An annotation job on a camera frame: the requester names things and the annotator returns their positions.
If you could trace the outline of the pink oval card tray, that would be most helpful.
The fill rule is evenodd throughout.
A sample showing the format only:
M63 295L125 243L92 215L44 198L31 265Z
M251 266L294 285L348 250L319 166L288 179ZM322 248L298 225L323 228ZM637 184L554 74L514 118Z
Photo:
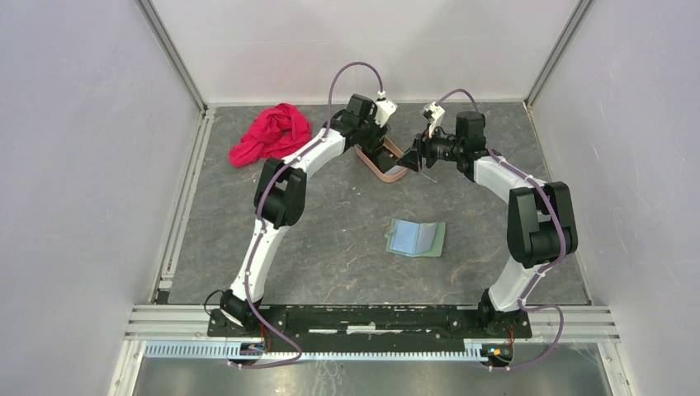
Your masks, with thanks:
M367 152L360 145L355 147L356 155L383 182L397 182L406 175L408 169L397 164L403 152L388 137L384 137L378 149Z

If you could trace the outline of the green card holder wallet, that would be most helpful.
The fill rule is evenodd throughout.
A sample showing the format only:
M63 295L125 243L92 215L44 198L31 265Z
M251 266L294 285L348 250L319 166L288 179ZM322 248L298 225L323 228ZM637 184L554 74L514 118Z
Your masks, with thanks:
M440 257L447 226L392 219L385 230L385 250L405 257Z

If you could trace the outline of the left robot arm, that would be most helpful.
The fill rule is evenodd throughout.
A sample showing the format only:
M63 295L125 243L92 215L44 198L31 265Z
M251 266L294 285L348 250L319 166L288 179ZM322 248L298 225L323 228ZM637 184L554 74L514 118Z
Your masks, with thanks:
M222 293L219 308L209 313L211 327L231 328L244 337L258 329L255 309L262 302L282 239L304 212L308 180L353 147L378 149L396 110L397 105L384 92L376 99L354 94L345 108L330 114L307 144L282 159L270 158L264 163L254 194L253 236L239 274Z

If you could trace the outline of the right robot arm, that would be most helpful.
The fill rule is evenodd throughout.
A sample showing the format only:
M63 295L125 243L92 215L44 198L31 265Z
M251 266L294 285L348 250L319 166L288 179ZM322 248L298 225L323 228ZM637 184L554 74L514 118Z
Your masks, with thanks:
M490 190L508 206L509 259L498 280L484 292L476 315L479 330L497 337L510 323L523 321L534 287L577 248L569 187L527 175L489 148L485 115L478 111L458 113L452 134L443 132L440 106L429 106L423 116L428 121L426 130L416 135L399 165L419 172L438 161L455 163L468 180Z

